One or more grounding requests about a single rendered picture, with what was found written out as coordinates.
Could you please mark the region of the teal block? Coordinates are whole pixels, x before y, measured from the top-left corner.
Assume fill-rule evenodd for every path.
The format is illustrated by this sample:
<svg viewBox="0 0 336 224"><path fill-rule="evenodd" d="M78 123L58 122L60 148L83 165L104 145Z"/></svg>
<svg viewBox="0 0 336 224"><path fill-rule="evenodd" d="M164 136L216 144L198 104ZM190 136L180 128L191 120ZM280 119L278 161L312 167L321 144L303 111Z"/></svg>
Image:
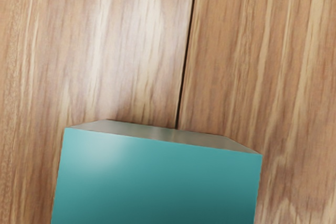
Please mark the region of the teal block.
<svg viewBox="0 0 336 224"><path fill-rule="evenodd" d="M254 224L262 158L219 135L112 120L70 126L51 224Z"/></svg>

